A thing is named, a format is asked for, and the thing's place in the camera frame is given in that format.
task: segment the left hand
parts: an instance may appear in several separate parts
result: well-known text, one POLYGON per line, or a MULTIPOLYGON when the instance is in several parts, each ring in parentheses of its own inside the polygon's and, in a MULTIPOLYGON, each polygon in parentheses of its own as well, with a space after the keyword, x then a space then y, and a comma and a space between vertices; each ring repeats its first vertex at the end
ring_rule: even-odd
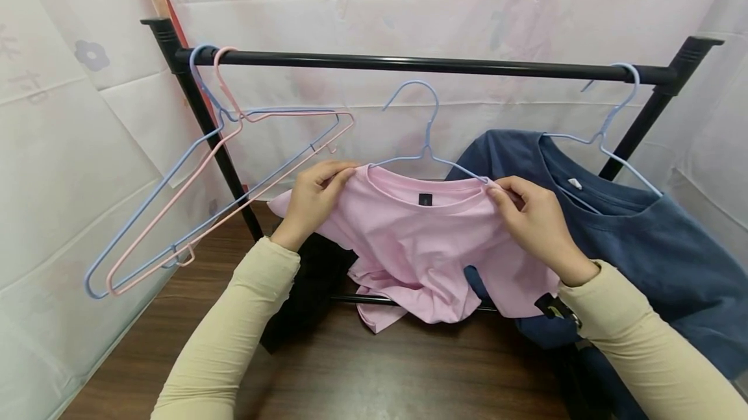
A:
POLYGON ((324 160, 301 172, 291 191, 286 218, 270 241, 299 251, 301 244, 330 216, 356 166, 355 162, 324 160))

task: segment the pink hanger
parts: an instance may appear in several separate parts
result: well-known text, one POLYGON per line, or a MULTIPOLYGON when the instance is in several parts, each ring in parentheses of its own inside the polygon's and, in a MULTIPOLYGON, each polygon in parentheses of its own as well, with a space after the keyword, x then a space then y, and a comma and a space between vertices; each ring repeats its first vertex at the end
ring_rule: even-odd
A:
POLYGON ((169 201, 169 203, 167 203, 167 205, 164 206, 163 209, 161 209, 161 212, 159 212, 156 215, 156 217, 154 217, 153 220, 151 220, 151 223, 149 223, 148 226, 145 229, 143 229, 143 232, 140 235, 138 235, 138 237, 136 238, 136 241, 134 241, 127 248, 127 250, 125 250, 125 252, 122 254, 122 257, 120 257, 118 259, 118 261, 114 264, 114 266, 112 267, 112 269, 110 269, 109 273, 106 276, 105 284, 106 284, 106 287, 107 287, 109 293, 111 293, 114 296, 118 296, 118 295, 121 295, 122 293, 124 293, 126 291, 129 291, 130 288, 136 286, 139 282, 143 281, 148 276, 151 276, 151 274, 153 274, 154 272, 158 271, 158 269, 161 268, 162 266, 164 266, 164 264, 167 264, 168 262, 171 262, 172 259, 177 258, 185 250, 188 250, 188 252, 190 253, 190 258, 188 259, 187 262, 184 262, 184 263, 179 262, 179 260, 177 259, 177 265, 179 267, 183 267, 183 266, 187 266, 187 264, 190 264, 193 261, 195 261, 195 251, 193 251, 193 248, 192 248, 193 245, 195 245, 198 241, 200 241, 208 233, 211 233, 213 230, 215 230, 216 228, 218 228, 221 224, 223 224, 224 222, 226 222, 233 215, 235 215, 238 212, 240 212, 241 209, 247 207, 247 205, 249 205, 250 203, 252 203, 256 198, 260 197, 262 194, 265 194, 267 190, 269 190, 270 188, 274 187, 282 179, 285 179, 286 176, 288 176, 289 174, 293 173, 297 168, 299 168, 299 166, 303 165, 307 160, 309 160, 309 159, 313 158, 313 156, 317 155, 320 150, 322 150, 324 148, 327 148, 331 153, 334 153, 335 149, 330 149, 329 145, 334 140, 338 139, 343 133, 345 133, 345 131, 348 131, 355 124, 355 120, 353 118, 353 114, 351 114, 348 111, 290 112, 290 113, 282 113, 282 112, 275 112, 275 113, 273 113, 273 112, 270 112, 270 113, 267 113, 267 114, 262 114, 261 116, 258 116, 258 117, 254 118, 254 119, 250 119, 248 116, 246 116, 242 112, 241 108, 236 103, 236 99, 234 98, 233 94, 231 94, 231 91, 229 90, 228 86, 226 85, 226 82, 223 80, 223 77, 221 76, 221 71, 218 69, 218 66, 219 66, 218 62, 220 61, 221 56, 223 56, 223 54, 225 54, 227 51, 231 51, 231 50, 236 50, 236 48, 234 48, 234 47, 223 47, 220 50, 218 50, 218 52, 216 52, 216 55, 213 58, 213 69, 216 72, 216 77, 218 79, 218 86, 221 87, 221 90, 223 91, 223 94, 225 94, 227 96, 227 99, 229 99, 229 101, 231 102, 231 105, 235 109, 236 113, 240 116, 240 120, 238 120, 238 128, 236 130, 232 131, 230 134, 228 134, 225 138, 223 138, 216 145, 216 147, 213 148, 213 150, 211 150, 210 154, 208 154, 206 156, 206 158, 203 159, 203 162, 201 163, 201 165, 195 170, 195 172, 192 173, 192 175, 190 175, 190 177, 187 180, 187 182, 185 182, 185 184, 182 185, 182 188, 179 188, 179 190, 177 191, 176 194, 174 194, 174 197, 169 201), (226 144, 226 142, 228 140, 230 140, 231 138, 234 138, 238 133, 240 133, 240 131, 242 129, 244 129, 244 121, 245 120, 248 121, 248 123, 256 123, 257 121, 266 119, 269 116, 322 116, 322 115, 346 115, 346 116, 350 117, 351 121, 350 121, 350 123, 348 125, 344 126, 341 131, 339 131, 337 134, 335 134, 335 136, 333 136, 333 138, 329 139, 328 141, 325 141, 325 143, 323 145, 320 145, 319 149, 314 150, 314 146, 311 146, 311 148, 312 148, 313 151, 312 151, 312 153, 310 155, 306 156, 306 158, 304 160, 302 160, 300 163, 296 164, 296 166, 294 166, 293 168, 291 168, 285 174, 281 175, 280 178, 278 178, 277 180, 275 180, 275 182, 272 182, 264 190, 260 191, 260 193, 257 193, 254 197, 252 197, 251 199, 248 199, 247 202, 244 203, 244 204, 242 204, 241 207, 235 209, 234 212, 232 212, 231 214, 229 214, 226 217, 224 217, 223 219, 221 219, 220 222, 217 222, 216 224, 213 224, 212 227, 210 227, 209 229, 207 229, 205 232, 201 233, 198 237, 193 238, 191 241, 189 241, 182 248, 175 249, 174 252, 173 252, 173 254, 171 254, 171 256, 163 259, 163 261, 161 263, 157 264, 156 266, 153 266, 153 267, 149 268, 147 271, 143 272, 140 276, 138 276, 137 278, 135 278, 132 282, 129 282, 126 286, 124 286, 122 288, 119 288, 119 289, 115 289, 114 288, 114 284, 112 283, 112 281, 114 280, 114 273, 116 273, 117 270, 122 266, 123 262, 130 256, 130 254, 133 252, 134 248, 136 248, 138 246, 138 244, 143 241, 143 239, 145 238, 145 236, 149 232, 151 232, 151 229, 153 229, 153 227, 159 222, 159 220, 161 220, 164 217, 164 214, 166 214, 168 212, 168 210, 171 209, 171 207, 173 206, 173 204, 177 202, 177 199, 179 199, 179 197, 182 197, 182 194, 187 190, 187 188, 189 188, 190 185, 192 185, 192 183, 195 182, 195 179, 197 178, 197 176, 200 175, 203 172, 203 170, 205 169, 205 167, 207 166, 207 164, 211 161, 211 159, 213 159, 213 156, 216 155, 216 153, 218 152, 218 149, 220 149, 223 144, 226 144))

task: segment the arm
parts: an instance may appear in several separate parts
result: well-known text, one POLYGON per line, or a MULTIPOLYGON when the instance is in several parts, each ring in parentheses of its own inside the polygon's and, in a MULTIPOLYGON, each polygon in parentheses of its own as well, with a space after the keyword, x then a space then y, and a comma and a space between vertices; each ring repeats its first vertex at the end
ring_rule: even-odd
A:
POLYGON ((296 251, 329 217, 351 163, 326 161, 299 174, 286 218, 236 267, 228 287, 179 353, 151 420, 231 420, 236 392, 262 331, 288 297, 296 251))
POLYGON ((693 345, 606 262, 561 300, 582 322, 580 336, 600 349, 650 419, 748 419, 748 404, 693 345))
POLYGON ((299 255, 262 238, 179 353, 152 420, 233 419, 262 331, 288 297, 299 255))
POLYGON ((559 296, 582 323, 580 335, 603 352, 649 418, 748 419, 740 394, 634 284, 582 254, 555 194, 517 177, 496 183, 502 189, 489 194, 512 237, 558 274, 559 296))

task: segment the white backdrop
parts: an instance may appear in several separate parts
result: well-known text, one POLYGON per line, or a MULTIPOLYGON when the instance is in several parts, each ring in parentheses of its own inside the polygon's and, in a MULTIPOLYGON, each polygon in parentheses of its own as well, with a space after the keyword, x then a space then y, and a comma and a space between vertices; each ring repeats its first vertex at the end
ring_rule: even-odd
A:
MULTIPOLYGON (((747 0, 172 1, 190 44, 258 51, 666 65, 692 33, 727 38, 635 160, 748 262, 748 179, 736 154, 748 143, 747 0)), ((151 33, 138 23, 154 13, 149 0, 0 3, 0 117, 19 127, 6 129, 0 160, 0 418, 38 420, 59 414, 166 279, 98 302, 81 284, 85 268, 198 133, 151 33)), ((360 162, 414 153, 422 143, 432 107, 425 90, 409 88, 390 111, 378 110, 413 77, 431 82, 442 99, 434 147, 452 159, 491 128, 590 135, 628 90, 606 82, 580 94, 582 81, 325 69, 226 67, 225 75, 247 108, 352 110, 357 125, 338 155, 360 162)), ((649 92, 621 113, 611 145, 649 92)), ((324 124, 249 126, 231 144, 242 180, 264 177, 324 124)), ((593 170, 605 162, 595 149, 567 150, 593 170)), ((393 168, 420 178, 446 173, 433 163, 393 168)), ((207 217, 211 202, 227 201, 222 182, 208 176, 128 266, 207 217)))
MULTIPOLYGON (((198 133, 138 23, 152 15, 149 0, 0 0, 0 419, 55 418, 168 276, 103 301, 82 286, 162 178, 143 149, 198 133)), ((127 267, 205 220, 211 201, 227 200, 222 182, 199 183, 127 267)), ((94 276, 97 291, 104 276, 94 276)))
MULTIPOLYGON (((713 0, 172 0, 192 45, 213 43, 246 50, 360 55, 443 56, 610 64, 668 65, 695 32, 713 0)), ((562 131, 587 136, 629 87, 582 81, 516 79, 333 69, 226 67, 240 104, 348 107, 357 116, 340 156, 361 162, 417 151, 431 110, 427 90, 409 87, 385 114, 379 108, 400 82, 431 82, 443 110, 434 125, 437 154, 456 159, 488 128, 562 131)), ((210 71, 203 71, 212 80, 210 71)), ((619 140, 650 89, 642 90, 612 127, 619 140)), ((284 126, 304 121, 286 120, 284 126)), ((292 136, 269 124, 231 145, 242 155, 242 179, 256 182, 310 135, 292 136)), ((604 163, 595 149, 571 154, 592 169, 604 163)), ((443 178, 433 162, 393 169, 443 178)))

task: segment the clothes hanger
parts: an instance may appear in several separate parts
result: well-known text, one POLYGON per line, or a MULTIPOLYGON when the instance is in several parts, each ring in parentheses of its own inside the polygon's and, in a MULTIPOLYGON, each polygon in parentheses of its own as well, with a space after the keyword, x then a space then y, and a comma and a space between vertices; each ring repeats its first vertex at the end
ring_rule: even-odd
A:
MULTIPOLYGON (((258 109, 258 110, 252 110, 248 114, 244 114, 241 110, 238 110, 237 111, 238 117, 235 119, 234 117, 231 116, 231 113, 228 110, 225 110, 221 106, 221 104, 218 102, 218 100, 216 99, 216 97, 212 95, 212 92, 205 86, 205 84, 204 84, 204 82, 203 82, 203 80, 202 80, 199 72, 197 71, 197 67, 195 66, 195 56, 196 56, 196 54, 198 52, 202 51, 203 48, 206 48, 206 47, 212 47, 212 45, 199 45, 198 47, 196 47, 192 51, 192 54, 190 55, 190 67, 191 67, 191 70, 193 72, 193 76, 195 76, 196 81, 198 82, 198 84, 200 84, 203 87, 203 90, 205 90, 206 94, 208 95, 208 99, 210 99, 212 101, 212 103, 216 106, 216 108, 218 110, 218 116, 217 116, 218 127, 217 127, 216 130, 214 130, 210 134, 207 134, 207 135, 203 136, 202 138, 198 139, 197 141, 195 141, 195 143, 193 143, 190 146, 190 148, 185 152, 185 154, 182 155, 182 158, 179 159, 179 161, 177 162, 177 164, 175 166, 173 166, 173 168, 166 175, 166 177, 164 177, 164 179, 162 180, 162 182, 159 183, 156 186, 156 188, 148 196, 148 198, 146 199, 146 201, 144 201, 143 204, 138 208, 138 210, 136 211, 136 213, 134 213, 132 215, 132 217, 130 217, 130 219, 128 220, 128 222, 126 223, 126 225, 117 233, 117 235, 114 237, 114 239, 112 240, 112 242, 110 242, 108 244, 108 246, 105 247, 104 251, 99 255, 99 257, 95 260, 95 262, 92 264, 92 266, 90 266, 88 268, 88 270, 87 270, 87 272, 86 272, 86 274, 84 276, 84 290, 88 294, 89 297, 94 298, 95 300, 100 300, 100 299, 106 297, 109 293, 112 293, 112 288, 108 286, 108 290, 109 290, 108 292, 103 292, 103 293, 96 293, 96 292, 94 292, 93 288, 92 288, 92 285, 90 284, 90 279, 93 277, 93 273, 95 271, 97 271, 97 268, 100 266, 100 264, 103 262, 103 260, 108 256, 109 252, 112 251, 112 248, 114 248, 114 246, 119 242, 119 240, 122 239, 124 233, 127 233, 127 231, 130 228, 132 228, 133 223, 136 222, 136 220, 143 214, 143 211, 145 210, 145 208, 147 208, 148 205, 153 202, 153 199, 158 195, 158 193, 160 193, 161 190, 163 190, 163 188, 166 187, 166 184, 168 183, 168 180, 170 180, 176 174, 177 170, 185 163, 185 161, 189 157, 189 155, 191 155, 197 149, 197 146, 200 145, 200 143, 202 143, 203 141, 205 141, 208 138, 210 138, 211 136, 213 136, 216 133, 218 133, 221 130, 223 130, 223 128, 225 128, 226 124, 225 124, 225 120, 223 119, 223 117, 226 117, 227 119, 229 119, 231 121, 239 121, 240 122, 240 126, 238 126, 238 128, 235 131, 233 131, 229 136, 227 136, 225 139, 221 140, 219 142, 219 144, 216 146, 216 148, 213 148, 213 150, 211 151, 211 153, 208 154, 208 156, 206 156, 206 158, 203 160, 203 162, 201 163, 200 167, 195 171, 195 173, 193 173, 191 175, 190 179, 188 179, 188 181, 182 186, 182 188, 179 189, 179 191, 177 191, 177 193, 174 195, 174 198, 172 198, 172 200, 170 200, 170 202, 166 205, 166 207, 164 207, 164 209, 161 211, 161 213, 158 214, 158 216, 156 217, 156 219, 154 219, 151 222, 151 224, 149 224, 147 230, 144 231, 143 233, 141 233, 141 235, 136 239, 136 242, 134 242, 127 249, 127 251, 125 252, 124 256, 121 257, 118 260, 117 264, 115 264, 115 267, 113 267, 113 269, 110 271, 109 275, 113 275, 114 272, 117 271, 117 269, 124 262, 124 259, 127 258, 128 255, 132 252, 132 250, 137 246, 137 244, 140 241, 142 241, 142 239, 147 234, 147 232, 149 232, 149 230, 152 229, 153 225, 155 225, 158 222, 158 220, 161 219, 161 217, 163 217, 163 215, 167 212, 167 210, 172 207, 173 203, 175 203, 176 200, 179 197, 181 197, 182 193, 189 187, 189 185, 192 184, 193 180, 195 180, 197 178, 198 174, 200 174, 202 172, 202 170, 210 162, 210 160, 212 159, 212 157, 217 153, 217 151, 220 148, 220 146, 223 145, 223 144, 225 144, 225 142, 228 139, 233 138, 233 136, 237 135, 238 132, 240 132, 243 129, 243 121, 246 120, 246 121, 249 121, 250 123, 255 123, 255 121, 260 121, 260 120, 265 119, 265 118, 267 118, 269 116, 320 116, 320 115, 335 115, 335 118, 336 118, 336 121, 335 121, 334 125, 330 126, 330 128, 328 130, 326 130, 323 134, 321 134, 320 136, 318 136, 318 138, 316 138, 314 141, 312 141, 312 143, 310 143, 310 145, 307 146, 304 150, 302 150, 299 154, 296 154, 294 156, 294 158, 290 159, 289 161, 287 161, 287 163, 285 163, 284 165, 282 165, 280 169, 276 170, 268 178, 266 178, 265 180, 263 180, 260 184, 256 185, 255 188, 261 186, 262 183, 265 183, 265 181, 267 179, 272 178, 273 175, 276 175, 277 173, 281 172, 282 169, 286 168, 286 166, 290 165, 294 160, 298 159, 302 154, 304 154, 304 152, 306 150, 311 149, 316 154, 317 151, 315 150, 314 145, 316 143, 319 143, 319 141, 321 139, 323 139, 332 130, 334 130, 336 128, 336 126, 338 126, 340 124, 340 115, 348 115, 348 116, 350 116, 351 117, 351 123, 348 126, 345 126, 343 128, 343 130, 340 131, 340 133, 338 133, 337 135, 335 135, 334 138, 332 138, 331 140, 329 140, 326 143, 324 143, 323 147, 326 147, 330 151, 333 151, 333 150, 331 150, 329 148, 329 145, 330 145, 331 141, 333 141, 336 138, 338 138, 338 136, 341 135, 341 134, 343 134, 343 132, 345 132, 346 130, 348 130, 350 128, 350 126, 353 126, 353 123, 354 123, 354 121, 353 121, 353 115, 351 115, 349 112, 335 111, 335 110, 332 110, 332 109, 306 109, 306 108, 304 108, 304 109, 294 109, 294 108, 291 108, 291 109, 258 109), (256 117, 256 118, 254 118, 254 119, 251 119, 250 116, 253 115, 253 114, 261 114, 261 115, 258 116, 258 117, 256 117)), ((221 52, 219 55, 217 55, 216 61, 218 61, 218 59, 220 58, 220 56, 222 54, 223 54, 223 52, 221 52)), ((130 275, 127 276, 126 278, 124 278, 123 281, 118 282, 117 284, 115 284, 114 288, 117 288, 117 287, 121 286, 124 282, 128 281, 130 278, 132 278, 133 276, 136 276, 139 272, 142 272, 143 269, 145 269, 145 268, 147 268, 149 266, 149 264, 152 264, 158 258, 160 258, 164 254, 168 253, 169 250, 172 250, 174 253, 172 254, 172 256, 170 256, 169 259, 167 259, 166 261, 164 261, 161 264, 159 264, 160 267, 168 269, 168 268, 171 268, 171 267, 174 267, 174 266, 186 266, 186 264, 189 264, 190 262, 192 262, 193 259, 195 258, 195 256, 193 255, 193 250, 192 250, 192 244, 193 244, 193 242, 189 243, 188 246, 183 247, 182 249, 179 249, 178 251, 177 251, 177 244, 185 241, 187 238, 189 238, 190 236, 192 236, 192 234, 195 234, 201 228, 203 228, 207 224, 213 222, 213 220, 217 219, 219 215, 221 215, 222 213, 226 212, 226 210, 228 210, 231 207, 233 207, 233 205, 235 205, 236 203, 240 202, 242 199, 245 199, 247 197, 247 195, 250 194, 250 193, 251 193, 251 191, 248 192, 248 193, 246 193, 245 195, 243 195, 242 198, 235 200, 233 203, 231 203, 225 209, 223 209, 220 213, 215 214, 213 217, 211 217, 210 219, 208 219, 205 223, 203 223, 202 225, 200 225, 200 227, 197 227, 196 229, 193 229, 193 231, 191 233, 187 234, 185 237, 183 237, 182 239, 180 239, 178 242, 174 243, 169 249, 167 249, 166 251, 164 251, 163 253, 161 253, 156 258, 152 259, 151 262, 144 264, 144 266, 142 266, 139 269, 136 269, 134 272, 130 273, 130 275), (185 251, 185 250, 188 250, 188 252, 190 253, 191 257, 190 257, 190 259, 187 262, 180 263, 179 262, 179 255, 183 251, 185 251)))
POLYGON ((325 141, 325 143, 323 145, 320 145, 318 149, 314 149, 313 147, 311 147, 311 145, 314 144, 314 143, 316 143, 316 142, 318 142, 320 139, 322 139, 324 137, 324 135, 319 136, 319 138, 317 138, 312 144, 310 144, 310 146, 307 146, 299 154, 296 154, 294 156, 294 158, 292 158, 289 161, 287 161, 284 165, 281 166, 280 169, 277 169, 274 173, 272 173, 271 175, 269 175, 268 177, 266 177, 264 180, 262 180, 262 182, 258 183, 254 188, 252 188, 249 191, 247 191, 247 193, 245 193, 244 195, 242 195, 240 198, 238 198, 235 201, 233 201, 232 203, 228 204, 225 208, 221 209, 219 212, 217 212, 216 214, 214 214, 210 219, 207 219, 205 222, 203 222, 202 224, 198 225, 198 227, 196 227, 195 229, 193 229, 191 233, 188 233, 187 235, 185 235, 184 237, 182 237, 181 239, 179 239, 178 241, 176 241, 175 243, 173 243, 170 247, 168 247, 167 249, 164 249, 164 251, 162 251, 160 254, 158 254, 158 256, 156 256, 153 259, 151 259, 151 261, 149 261, 148 263, 146 263, 143 266, 139 267, 136 271, 130 273, 129 276, 121 279, 121 281, 119 281, 117 284, 113 284, 112 283, 113 278, 114 278, 114 273, 117 272, 117 268, 113 267, 109 271, 109 274, 107 274, 107 277, 105 279, 105 283, 106 283, 106 287, 107 287, 108 293, 111 293, 112 295, 115 295, 115 296, 119 296, 122 293, 124 293, 126 291, 129 291, 129 289, 131 289, 132 287, 136 286, 139 282, 143 281, 145 278, 147 278, 148 276, 151 276, 151 274, 153 274, 154 272, 156 272, 160 268, 162 268, 164 266, 164 264, 167 264, 167 263, 171 262, 173 259, 177 259, 179 257, 179 255, 182 254, 186 250, 190 252, 190 259, 184 264, 184 266, 186 266, 186 264, 189 264, 193 260, 195 260, 195 254, 192 251, 192 246, 193 245, 195 245, 197 242, 201 241, 207 234, 210 234, 213 230, 215 230, 216 228, 220 227, 228 219, 230 219, 234 215, 240 213, 242 209, 246 208, 248 205, 250 205, 252 202, 254 202, 254 200, 256 200, 258 197, 261 197, 262 194, 265 194, 270 188, 274 187, 276 184, 278 184, 279 182, 281 182, 282 180, 284 180, 288 175, 290 175, 291 173, 293 173, 296 169, 299 169, 299 167, 301 165, 304 165, 304 163, 306 163, 307 160, 309 160, 309 159, 313 158, 313 156, 319 154, 321 149, 324 149, 324 148, 328 147, 334 140, 338 139, 343 133, 345 133, 345 131, 349 130, 355 124, 355 120, 353 118, 353 115, 350 112, 336 111, 336 112, 330 112, 330 114, 348 115, 348 116, 350 116, 351 121, 350 121, 350 123, 348 125, 346 125, 346 126, 343 127, 343 130, 341 130, 340 132, 338 132, 337 134, 335 134, 333 136, 333 138, 325 141), (260 193, 257 193, 257 194, 254 195, 254 197, 247 199, 261 185, 265 184, 268 180, 270 180, 277 173, 280 173, 283 169, 285 169, 287 166, 289 166, 291 163, 293 163, 294 160, 298 159, 302 154, 305 153, 305 151, 309 150, 310 148, 312 149, 312 153, 309 154, 309 155, 307 155, 306 158, 304 158, 304 160, 301 160, 300 163, 296 164, 294 167, 292 167, 287 172, 285 172, 284 174, 282 174, 278 179, 274 180, 274 182, 272 182, 271 184, 268 184, 264 189, 262 189, 262 191, 260 191, 260 193), (226 217, 224 217, 223 219, 221 219, 218 222, 216 222, 215 224, 213 224, 212 227, 210 227, 209 229, 207 229, 205 232, 202 232, 197 237, 192 238, 186 245, 182 246, 179 249, 177 248, 177 246, 178 246, 179 243, 183 243, 183 242, 187 241, 187 239, 190 238, 193 234, 199 232, 202 228, 207 227, 207 225, 211 224, 211 222, 213 222, 217 218, 221 217, 221 215, 223 215, 224 213, 228 212, 228 210, 230 210, 231 208, 235 207, 238 203, 240 203, 244 199, 247 199, 247 202, 244 203, 244 204, 242 204, 240 207, 236 208, 235 210, 233 210, 233 212, 231 214, 228 214, 226 217), (164 258, 163 261, 159 262, 156 266, 151 267, 154 262, 156 262, 159 258, 162 258, 165 254, 167 254, 170 251, 172 252, 171 256, 168 256, 168 257, 164 258), (139 277, 135 278, 132 282, 127 283, 130 278, 133 278, 134 276, 136 276, 138 273, 141 273, 141 272, 143 272, 143 273, 139 277))
POLYGON ((419 160, 425 157, 425 153, 429 153, 429 156, 430 158, 432 158, 432 160, 436 160, 437 162, 441 162, 443 164, 452 165, 453 167, 459 170, 462 170, 462 172, 468 174, 474 179, 481 180, 481 182, 485 184, 493 183, 491 182, 491 180, 487 179, 486 177, 478 176, 472 173, 470 170, 464 169, 462 166, 455 164, 454 162, 438 158, 437 156, 434 155, 434 151, 432 150, 432 147, 431 147, 431 127, 434 124, 434 120, 436 119, 437 114, 439 113, 439 97, 436 95, 436 91, 434 90, 434 88, 431 85, 429 85, 428 82, 417 80, 417 79, 403 82, 402 84, 400 84, 400 87, 398 87, 397 91, 395 91, 392 97, 390 97, 390 100, 388 100, 387 103, 384 104, 382 111, 387 110, 389 105, 392 104, 392 102, 395 100, 395 97, 397 97, 397 95, 400 94, 400 91, 403 90, 403 87, 408 86, 410 84, 420 84, 422 86, 425 86, 429 89, 429 91, 431 91, 431 94, 434 96, 434 113, 431 115, 431 119, 427 121, 427 124, 425 124, 425 143, 423 144, 423 147, 420 150, 420 154, 410 155, 410 156, 396 156, 395 158, 383 160, 382 162, 377 162, 376 164, 371 164, 371 166, 382 166, 384 164, 389 164, 390 162, 394 162, 395 160, 419 160))
MULTIPOLYGON (((572 136, 570 134, 545 133, 545 134, 543 134, 543 136, 546 136, 547 138, 565 138, 565 139, 575 140, 575 141, 578 141, 578 142, 580 142, 582 144, 588 144, 588 145, 591 145, 592 143, 594 143, 594 141, 596 139, 600 138, 600 143, 597 144, 597 148, 600 149, 601 153, 609 156, 611 159, 617 160, 619 163, 621 163, 621 165, 624 165, 625 168, 627 168, 631 173, 633 173, 636 176, 636 178, 640 179, 641 182, 644 183, 647 188, 649 188, 650 190, 652 190, 654 192, 654 194, 656 194, 658 196, 658 198, 661 198, 662 197, 662 193, 660 193, 660 190, 656 189, 655 186, 654 186, 654 184, 651 184, 647 179, 645 179, 644 175, 642 175, 641 173, 639 173, 638 170, 636 170, 634 168, 634 166, 632 166, 631 164, 629 164, 626 160, 621 159, 619 156, 615 155, 614 153, 611 153, 611 151, 605 149, 605 138, 606 138, 607 130, 610 128, 610 124, 612 123, 612 119, 616 116, 616 114, 619 113, 619 111, 621 111, 621 109, 624 106, 626 106, 627 104, 629 104, 629 102, 631 102, 631 100, 634 99, 634 96, 636 95, 636 92, 639 91, 639 85, 640 85, 640 81, 641 81, 640 76, 639 76, 639 71, 636 70, 636 68, 633 65, 630 65, 629 63, 614 63, 611 66, 619 66, 621 68, 625 68, 625 69, 629 70, 631 72, 631 75, 634 76, 634 89, 631 90, 629 96, 626 97, 626 99, 624 99, 624 101, 622 101, 620 104, 616 105, 610 111, 610 113, 606 116, 605 121, 603 122, 603 125, 601 126, 600 130, 597 131, 597 133, 595 133, 595 135, 592 136, 592 138, 590 140, 583 140, 581 138, 577 138, 576 136, 572 136)), ((591 80, 590 82, 587 82, 587 85, 585 85, 585 87, 582 88, 582 92, 584 92, 587 89, 589 89, 593 82, 595 82, 595 81, 591 80)))

